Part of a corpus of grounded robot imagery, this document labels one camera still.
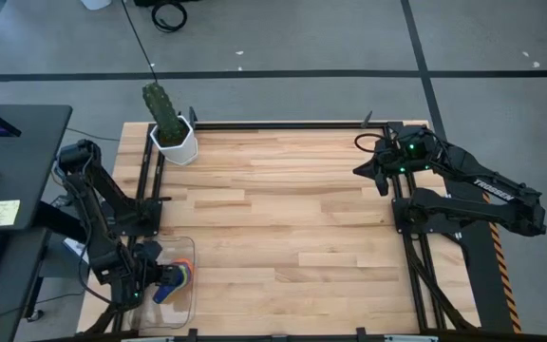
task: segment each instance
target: green plant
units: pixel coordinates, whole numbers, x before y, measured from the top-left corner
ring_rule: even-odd
[[[182,144],[189,133],[189,128],[177,116],[177,111],[163,87],[157,83],[144,86],[142,98],[158,124],[160,145],[168,147]]]

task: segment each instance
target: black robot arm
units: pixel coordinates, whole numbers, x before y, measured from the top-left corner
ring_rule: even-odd
[[[358,136],[356,144],[368,135]],[[431,215],[442,213],[458,220],[462,226],[474,220],[486,220],[527,237],[546,232],[545,210],[539,204],[541,193],[480,165],[470,153],[440,139],[424,126],[405,126],[393,139],[377,141],[375,149],[369,152],[373,152],[371,160],[353,172],[374,180],[382,196],[387,195],[388,178],[431,169],[445,179],[473,184],[505,201],[496,205],[444,198],[434,191],[417,188],[405,210],[410,222],[423,224]]]
[[[157,245],[148,251],[143,244],[132,250],[126,247],[107,223],[98,193],[115,213],[115,220],[125,226],[159,225],[161,199],[130,199],[111,179],[101,165],[101,150],[94,142],[81,140],[61,149],[56,173],[63,181],[85,230],[85,251],[89,267],[100,284],[111,285],[109,306],[87,333],[102,333],[114,314],[139,307],[144,290],[153,283],[161,284],[166,275],[176,272],[173,266],[156,263],[161,251]]]

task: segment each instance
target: wood plank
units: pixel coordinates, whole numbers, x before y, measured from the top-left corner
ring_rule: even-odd
[[[426,124],[426,122],[406,122]],[[126,123],[113,173],[134,196],[147,123]],[[171,196],[158,240],[164,248],[189,237],[198,254],[195,316],[182,329],[142,329],[143,335],[416,333],[410,281],[390,201],[351,169],[370,155],[353,145],[360,129],[197,131],[199,157],[167,163],[162,196]],[[155,165],[156,152],[151,165]],[[147,194],[155,167],[150,168]],[[416,175],[419,186],[444,194],[440,177]],[[403,193],[408,194],[402,181]],[[478,325],[461,249],[430,237],[439,283]],[[90,286],[108,294],[93,277]],[[433,324],[429,295],[426,314]],[[158,319],[177,318],[150,304]],[[104,304],[87,294],[79,330]],[[144,325],[155,319],[144,314]]]

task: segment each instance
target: white object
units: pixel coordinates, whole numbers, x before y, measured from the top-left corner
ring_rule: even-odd
[[[176,165],[188,165],[198,157],[198,140],[194,136],[194,129],[187,123],[187,120],[182,116],[179,116],[179,119],[183,120],[189,128],[189,133],[182,144],[178,146],[162,147],[157,139],[157,126],[153,128],[150,135],[153,143],[169,162],[173,162]]]
[[[111,5],[111,0],[82,0],[82,4],[89,10],[100,10]]]

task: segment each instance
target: clear plastic container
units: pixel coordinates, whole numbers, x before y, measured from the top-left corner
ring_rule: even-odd
[[[171,294],[161,304],[153,301],[153,294],[158,290],[155,284],[150,285],[142,305],[125,314],[126,324],[131,329],[179,329],[184,327],[195,314],[196,308],[196,276],[198,275],[198,261],[196,259],[196,245],[189,237],[157,238],[161,245],[158,263],[166,265],[175,259],[187,258],[194,265],[191,283]]]

